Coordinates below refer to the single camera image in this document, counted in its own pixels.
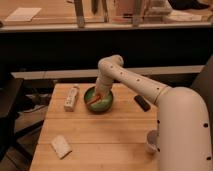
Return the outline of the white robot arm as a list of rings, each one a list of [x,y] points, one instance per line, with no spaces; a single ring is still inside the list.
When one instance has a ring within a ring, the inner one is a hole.
[[[203,98],[123,67],[119,55],[98,62],[95,91],[104,96],[119,81],[157,106],[157,170],[213,171],[210,118]]]

